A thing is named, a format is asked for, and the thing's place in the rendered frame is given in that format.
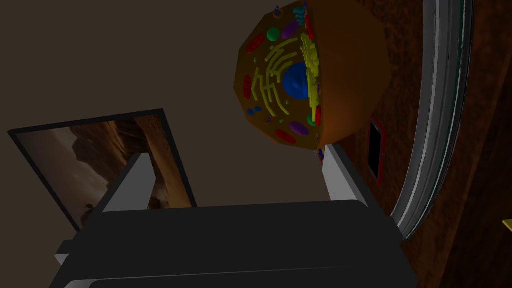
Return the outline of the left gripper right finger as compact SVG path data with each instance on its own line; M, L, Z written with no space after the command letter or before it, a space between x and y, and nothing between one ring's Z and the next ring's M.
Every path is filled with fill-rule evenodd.
M357 200L369 208L380 207L340 145L325 146L322 173L330 200Z

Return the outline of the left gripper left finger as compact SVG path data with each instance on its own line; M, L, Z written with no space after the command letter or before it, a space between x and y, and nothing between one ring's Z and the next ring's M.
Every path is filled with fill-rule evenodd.
M147 209L156 182L149 153L136 153L95 207L94 214Z

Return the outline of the red cased phone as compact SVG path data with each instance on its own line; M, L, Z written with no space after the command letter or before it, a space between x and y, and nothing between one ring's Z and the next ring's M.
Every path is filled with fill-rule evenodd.
M381 186L383 181L382 170L384 166L386 141L386 129L372 116L369 122L367 163L369 172L377 186Z

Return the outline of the black framed desert picture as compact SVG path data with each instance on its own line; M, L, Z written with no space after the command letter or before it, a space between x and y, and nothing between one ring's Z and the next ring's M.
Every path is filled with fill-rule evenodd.
M162 108L16 128L8 135L76 231L136 154L149 155L155 174L148 209L197 206Z

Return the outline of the orange cell model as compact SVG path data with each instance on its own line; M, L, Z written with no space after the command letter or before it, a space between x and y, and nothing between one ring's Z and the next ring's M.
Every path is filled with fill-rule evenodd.
M239 48L233 88L263 135L318 151L370 120L391 77L385 27L369 9L301 0L255 25Z

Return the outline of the round brown table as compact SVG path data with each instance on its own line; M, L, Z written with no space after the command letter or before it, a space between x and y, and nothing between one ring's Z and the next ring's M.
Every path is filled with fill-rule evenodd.
M392 79L377 185L368 128L341 146L396 222L417 288L512 288L512 0L355 0Z

